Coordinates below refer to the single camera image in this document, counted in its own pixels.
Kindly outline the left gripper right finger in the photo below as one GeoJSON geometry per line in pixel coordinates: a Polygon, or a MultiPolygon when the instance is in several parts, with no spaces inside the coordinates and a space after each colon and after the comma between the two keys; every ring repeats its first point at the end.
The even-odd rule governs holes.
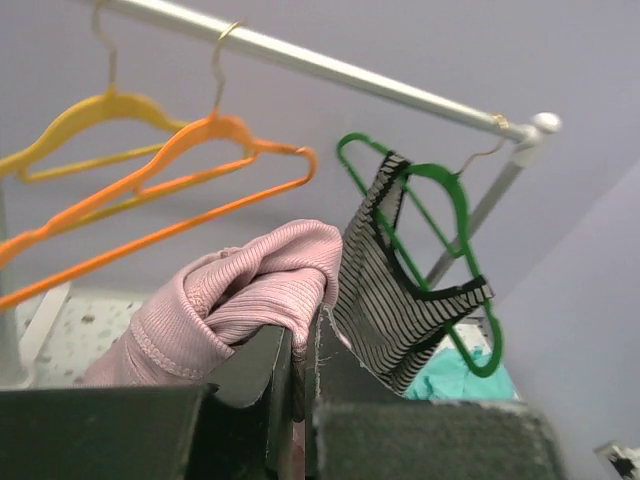
{"type": "Polygon", "coordinates": [[[306,370],[309,479],[565,479],[550,424],[517,401],[406,400],[379,382],[318,308],[306,370]]]}

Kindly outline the pink tank top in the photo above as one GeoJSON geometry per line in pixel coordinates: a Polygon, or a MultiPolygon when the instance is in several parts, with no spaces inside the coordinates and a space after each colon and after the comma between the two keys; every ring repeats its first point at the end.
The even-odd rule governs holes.
{"type": "Polygon", "coordinates": [[[338,299],[342,238],[319,220],[286,223],[182,267],[77,379],[82,386],[199,383],[264,325],[292,334],[293,420],[305,418],[309,327],[338,299]]]}

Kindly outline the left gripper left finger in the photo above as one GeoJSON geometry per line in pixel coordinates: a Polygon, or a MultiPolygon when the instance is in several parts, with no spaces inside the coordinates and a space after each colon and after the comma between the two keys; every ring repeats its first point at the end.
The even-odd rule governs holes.
{"type": "Polygon", "coordinates": [[[291,333],[263,327],[202,385],[1,395],[4,479],[288,479],[291,333]]]}

